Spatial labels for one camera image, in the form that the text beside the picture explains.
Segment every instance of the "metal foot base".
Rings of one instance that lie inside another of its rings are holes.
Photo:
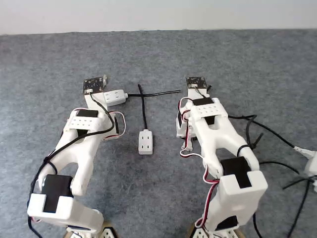
[[[102,232],[98,234],[67,232],[64,238],[118,238],[118,236],[114,228],[109,223],[104,222]]]
[[[226,232],[214,232],[213,234],[209,235],[207,232],[204,231],[202,228],[195,228],[192,226],[191,233],[189,238],[245,238],[240,230],[231,230]]]

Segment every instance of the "white plastic part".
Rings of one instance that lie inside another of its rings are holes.
[[[101,230],[104,218],[98,210],[85,207],[75,201],[73,197],[60,196],[55,213],[43,212],[45,200],[45,194],[32,193],[28,215],[57,226],[67,227],[71,225],[90,229],[85,233],[95,234]],[[82,232],[83,230],[68,228],[68,231]]]
[[[195,135],[202,148],[204,163],[208,165],[210,174],[215,178],[223,175],[222,166],[216,155],[216,150],[227,149],[234,156],[237,156],[238,149],[246,145],[245,139],[240,136],[231,124],[228,114],[218,98],[212,99],[218,113],[213,113],[214,124],[208,125],[201,117],[197,106],[192,106],[189,117],[189,125],[193,128]],[[245,157],[252,171],[260,169],[259,162],[249,147],[241,149],[239,156]]]
[[[312,150],[307,150],[300,148],[298,146],[294,147],[294,150],[301,153],[303,156],[305,156],[308,159],[308,162],[305,166],[304,172],[309,176],[317,176],[317,152]],[[317,178],[315,179],[314,185],[314,191],[317,192]]]
[[[235,175],[222,176],[215,197],[210,202],[205,227],[215,231],[217,225],[236,216],[237,229],[245,225],[258,208],[259,200],[267,190],[267,182],[261,171],[247,172],[251,187],[240,188]]]
[[[191,99],[202,98],[201,95],[193,89],[188,90],[188,97]],[[176,131],[178,137],[185,137],[187,125],[189,127],[189,137],[196,136],[201,146],[201,156],[204,166],[208,166],[209,173],[220,179],[215,197],[209,204],[207,220],[205,223],[208,237],[213,234],[229,234],[233,229],[245,225],[258,208],[259,200],[267,189],[267,182],[259,171],[260,166],[257,158],[249,147],[243,147],[239,156],[243,156],[251,171],[247,172],[250,187],[240,188],[235,175],[223,175],[223,168],[216,155],[216,150],[224,148],[238,156],[238,150],[246,145],[245,139],[240,136],[232,126],[228,114],[220,103],[218,98],[212,98],[213,104],[195,106],[190,100],[180,112],[188,111],[187,120],[176,119]],[[204,117],[214,116],[214,123],[208,125]],[[218,224],[225,219],[236,216],[237,225],[221,231],[216,231]]]
[[[312,159],[313,157],[316,156],[316,151],[308,150],[308,149],[303,149],[298,146],[294,147],[294,150],[297,152],[301,153],[303,156],[305,156],[308,160]]]
[[[128,94],[124,93],[122,89],[105,92],[105,100],[108,107],[125,103]]]
[[[153,154],[153,134],[150,130],[143,130],[139,133],[139,154]]]
[[[107,104],[106,104],[106,99],[105,99],[105,96],[104,96],[104,93],[101,92],[101,93],[94,93],[91,95],[93,97],[93,99],[95,99],[97,102],[101,103],[102,106],[107,109]],[[91,110],[98,110],[99,112],[104,112],[104,110],[98,106],[98,104],[96,102],[94,102],[92,99],[91,99],[91,96],[89,94],[85,95],[85,100],[86,100],[86,103],[87,103],[87,106],[89,109]]]
[[[76,114],[77,111],[72,111],[70,114],[70,117],[64,127],[63,135],[55,150],[75,139],[78,136],[77,129],[84,128],[88,130],[88,133],[91,133],[111,127],[111,122],[103,111],[98,113],[97,118],[82,118],[77,117]],[[56,166],[58,172],[70,163],[78,164],[77,172],[71,183],[71,191],[73,195],[82,196],[86,192],[88,182],[93,172],[94,157],[101,140],[106,135],[108,135],[108,133],[87,136],[84,139],[68,146],[51,159],[51,162]],[[42,190],[42,183],[47,174],[54,174],[54,170],[49,164],[45,165],[39,174],[38,183],[40,190]]]

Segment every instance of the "red and white wire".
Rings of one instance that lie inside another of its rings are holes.
[[[191,99],[191,98],[189,98],[189,97],[181,98],[181,99],[179,100],[179,102],[178,102],[178,110],[179,110],[179,111],[180,111],[180,107],[182,106],[182,101],[183,101],[184,99],[188,99],[188,100],[193,101],[193,99]]]
[[[187,149],[188,147],[188,141],[189,141],[189,128],[188,128],[188,124],[187,124],[187,127],[186,127],[186,137],[185,137],[185,148],[182,149],[179,154],[181,157],[183,158],[188,158],[190,156],[199,156],[200,158],[204,159],[203,156],[201,156],[200,154],[196,154],[196,153],[190,153],[190,154],[183,154],[183,152]]]
[[[205,172],[204,172],[204,175],[203,175],[203,181],[205,183],[208,183],[208,184],[219,183],[219,180],[208,180],[207,176],[208,176],[208,165],[206,165],[206,169],[205,169]]]
[[[32,222],[35,222],[35,223],[40,223],[42,221],[41,219],[35,220],[34,217],[31,217],[31,220]]]
[[[88,108],[75,108],[74,110],[72,110],[72,112],[77,111],[77,110],[89,110],[89,109]]]
[[[209,189],[209,192],[208,192],[208,195],[207,195],[207,198],[206,198],[206,202],[205,202],[204,213],[203,213],[203,216],[195,222],[195,227],[196,228],[202,228],[205,225],[205,223],[206,223],[211,195],[212,195],[212,192],[213,192],[213,190],[215,189],[215,187],[216,187],[216,185],[218,183],[219,183],[219,181],[213,183],[211,185],[210,189]]]
[[[123,123],[124,123],[124,130],[123,130],[123,132],[122,132],[120,135],[109,135],[109,136],[105,137],[104,139],[108,139],[108,138],[111,138],[111,137],[121,137],[121,136],[125,133],[125,130],[126,130],[126,127],[127,127],[127,125],[126,125],[126,123],[125,123],[125,117],[124,117],[124,114],[123,114],[122,112],[118,112],[118,111],[111,111],[111,112],[109,112],[109,114],[112,114],[112,113],[121,114],[122,119],[123,119]]]

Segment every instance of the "power connector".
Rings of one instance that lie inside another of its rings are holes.
[[[150,130],[144,129],[139,133],[139,154],[153,154],[153,134]]]
[[[105,92],[104,95],[108,107],[125,103],[128,98],[128,94],[124,93],[122,89]]]

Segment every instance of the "white wire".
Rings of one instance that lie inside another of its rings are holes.
[[[215,187],[216,185],[217,185],[217,183],[214,183],[214,184],[210,187],[210,189],[209,189],[209,192],[208,192],[207,198],[206,198],[206,202],[205,202],[204,213],[203,213],[202,217],[199,218],[199,219],[195,222],[195,227],[196,227],[196,228],[202,228],[203,225],[205,224],[207,218],[208,218],[208,216],[205,216],[205,214],[206,214],[206,212],[207,212],[207,208],[209,209],[209,206],[207,206],[207,204],[208,204],[208,199],[210,198],[210,195],[211,195],[211,193],[212,193],[212,191],[213,191],[213,189],[214,189],[214,187]]]
[[[207,181],[207,180],[205,179],[205,177],[207,177],[207,175],[208,175],[208,165],[206,165],[206,169],[205,169],[205,172],[204,172],[204,175],[203,175],[203,181],[204,181],[205,183],[208,183],[208,184],[218,183],[218,181],[217,181],[217,182],[209,182],[209,181]]]
[[[190,156],[196,155],[196,156],[199,156],[200,158],[204,159],[202,155],[196,154],[196,153],[183,154],[183,152],[184,152],[184,151],[187,149],[187,147],[188,147],[188,142],[189,142],[189,129],[187,129],[187,133],[186,133],[186,137],[185,137],[185,144],[186,144],[187,146],[179,152],[180,156],[183,157],[183,158],[188,158],[188,157],[190,157]]]
[[[89,110],[88,108],[75,108],[74,110],[72,110],[71,112],[73,111],[77,111],[77,110]]]
[[[125,117],[124,117],[124,114],[122,113],[122,112],[118,112],[118,111],[113,111],[113,112],[109,112],[110,114],[112,114],[112,113],[118,113],[118,114],[121,114],[121,116],[122,116],[122,118],[123,118],[123,123],[124,123],[124,130],[123,130],[123,132],[120,134],[120,135],[114,135],[114,136],[107,136],[107,137],[105,137],[104,139],[108,139],[108,138],[111,138],[111,137],[121,137],[124,133],[125,133],[125,130],[126,130],[126,127],[127,127],[127,125],[126,125],[126,123],[125,123]]]
[[[178,110],[180,111],[180,107],[182,106],[182,101],[184,100],[184,99],[189,99],[189,100],[192,100],[191,98],[189,98],[189,97],[184,97],[184,98],[181,98],[180,100],[179,100],[179,106],[178,106]]]

